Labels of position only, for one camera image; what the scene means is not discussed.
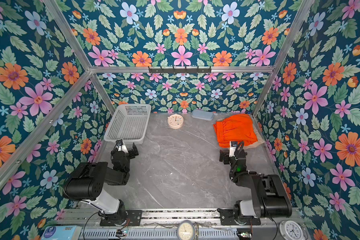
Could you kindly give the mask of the orange shorts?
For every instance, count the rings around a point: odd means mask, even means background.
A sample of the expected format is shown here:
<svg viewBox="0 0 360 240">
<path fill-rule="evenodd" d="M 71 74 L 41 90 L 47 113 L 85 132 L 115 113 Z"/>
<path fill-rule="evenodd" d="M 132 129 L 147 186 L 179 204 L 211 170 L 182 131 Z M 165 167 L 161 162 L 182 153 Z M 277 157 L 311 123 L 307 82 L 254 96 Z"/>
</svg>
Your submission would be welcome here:
<svg viewBox="0 0 360 240">
<path fill-rule="evenodd" d="M 247 114 L 237 114 L 213 124 L 217 142 L 221 148 L 229 148 L 230 142 L 243 142 L 249 146 L 258 142 L 253 121 Z"/>
</svg>

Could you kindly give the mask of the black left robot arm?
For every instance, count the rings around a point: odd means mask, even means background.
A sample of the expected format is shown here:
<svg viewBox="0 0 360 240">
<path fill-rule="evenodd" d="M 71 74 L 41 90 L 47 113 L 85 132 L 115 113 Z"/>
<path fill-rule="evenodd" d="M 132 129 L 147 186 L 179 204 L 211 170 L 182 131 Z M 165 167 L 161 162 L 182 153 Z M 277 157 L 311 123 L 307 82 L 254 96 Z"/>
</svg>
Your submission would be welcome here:
<svg viewBox="0 0 360 240">
<path fill-rule="evenodd" d="M 123 140 L 117 140 L 111 151 L 113 167 L 108 167 L 107 162 L 79 164 L 64 183 L 64 198 L 96 208 L 102 218 L 101 226 L 126 226 L 131 215 L 124 202 L 111 196 L 104 185 L 125 186 L 130 178 L 131 159 L 138 155 L 136 144 L 129 150 Z"/>
</svg>

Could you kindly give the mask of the beige drawstring shorts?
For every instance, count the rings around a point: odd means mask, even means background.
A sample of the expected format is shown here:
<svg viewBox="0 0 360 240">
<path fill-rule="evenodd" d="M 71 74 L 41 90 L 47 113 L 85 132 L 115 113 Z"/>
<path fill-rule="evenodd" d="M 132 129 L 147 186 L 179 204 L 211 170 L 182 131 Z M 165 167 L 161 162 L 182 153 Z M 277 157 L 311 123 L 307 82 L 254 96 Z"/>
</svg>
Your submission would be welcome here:
<svg viewBox="0 0 360 240">
<path fill-rule="evenodd" d="M 244 150 L 257 148 L 265 143 L 255 125 L 227 130 L 218 134 L 217 137 L 219 146 L 222 148 L 229 148 L 230 141 L 244 142 Z"/>
</svg>

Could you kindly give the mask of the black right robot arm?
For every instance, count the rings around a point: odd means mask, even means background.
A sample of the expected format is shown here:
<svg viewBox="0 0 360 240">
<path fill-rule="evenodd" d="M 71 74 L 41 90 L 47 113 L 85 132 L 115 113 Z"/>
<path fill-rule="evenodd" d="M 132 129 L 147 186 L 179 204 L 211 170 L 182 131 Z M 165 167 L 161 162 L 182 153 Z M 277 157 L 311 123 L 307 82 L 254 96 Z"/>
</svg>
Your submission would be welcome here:
<svg viewBox="0 0 360 240">
<path fill-rule="evenodd" d="M 251 192 L 250 200 L 238 200 L 233 209 L 219 210 L 222 225 L 259 225 L 260 218 L 292 215 L 292 204 L 278 175 L 247 170 L 247 153 L 242 149 L 235 150 L 233 156 L 227 151 L 220 151 L 219 161 L 230 165 L 229 178 L 232 183 Z"/>
</svg>

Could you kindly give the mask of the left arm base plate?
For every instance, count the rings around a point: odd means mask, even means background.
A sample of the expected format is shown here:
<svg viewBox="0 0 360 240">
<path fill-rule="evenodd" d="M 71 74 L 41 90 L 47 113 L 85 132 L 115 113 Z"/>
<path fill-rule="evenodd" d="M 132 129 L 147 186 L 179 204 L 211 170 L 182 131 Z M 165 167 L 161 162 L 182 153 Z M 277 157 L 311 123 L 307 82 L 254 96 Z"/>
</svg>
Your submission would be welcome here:
<svg viewBox="0 0 360 240">
<path fill-rule="evenodd" d="M 139 226 L 142 220 L 142 210 L 126 210 L 115 214 L 98 213 L 102 227 Z"/>
</svg>

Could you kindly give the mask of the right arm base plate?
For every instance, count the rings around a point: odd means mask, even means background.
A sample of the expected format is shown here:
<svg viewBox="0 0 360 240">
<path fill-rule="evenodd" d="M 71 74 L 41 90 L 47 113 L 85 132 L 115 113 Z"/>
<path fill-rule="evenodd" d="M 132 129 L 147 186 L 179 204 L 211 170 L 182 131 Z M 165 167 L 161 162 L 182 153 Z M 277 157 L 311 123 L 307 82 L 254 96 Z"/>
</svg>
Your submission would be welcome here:
<svg viewBox="0 0 360 240">
<path fill-rule="evenodd" d="M 217 209 L 220 222 L 223 226 L 259 226 L 261 220 L 253 216 L 241 216 L 239 211 L 233 209 Z"/>
</svg>

